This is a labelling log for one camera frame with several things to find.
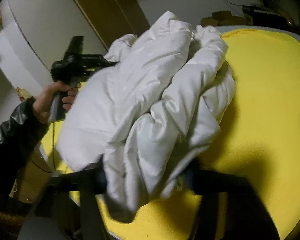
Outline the black jacket left forearm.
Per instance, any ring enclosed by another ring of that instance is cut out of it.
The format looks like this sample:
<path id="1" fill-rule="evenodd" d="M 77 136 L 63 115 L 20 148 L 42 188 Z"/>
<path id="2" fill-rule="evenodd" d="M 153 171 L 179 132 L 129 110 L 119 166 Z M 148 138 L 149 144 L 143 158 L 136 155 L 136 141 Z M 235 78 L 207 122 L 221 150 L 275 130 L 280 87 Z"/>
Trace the black jacket left forearm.
<path id="1" fill-rule="evenodd" d="M 47 124 L 42 124 L 34 114 L 34 102 L 31 97 L 19 104 L 0 125 L 0 200 L 8 197 L 18 173 L 47 133 Z"/>

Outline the person's left hand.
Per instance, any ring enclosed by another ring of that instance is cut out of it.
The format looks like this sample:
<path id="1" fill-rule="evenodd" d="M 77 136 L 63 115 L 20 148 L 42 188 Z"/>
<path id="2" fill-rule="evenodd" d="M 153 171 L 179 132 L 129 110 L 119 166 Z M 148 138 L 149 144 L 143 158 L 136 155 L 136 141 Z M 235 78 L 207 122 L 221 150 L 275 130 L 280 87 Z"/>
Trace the person's left hand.
<path id="1" fill-rule="evenodd" d="M 75 97 L 81 87 L 77 84 L 71 87 L 62 83 L 61 81 L 54 82 L 43 89 L 42 93 L 33 103 L 34 116 L 42 123 L 47 124 L 50 115 L 50 108 L 58 92 L 65 92 L 66 96 L 62 98 L 62 107 L 64 110 L 69 111 L 74 103 Z"/>

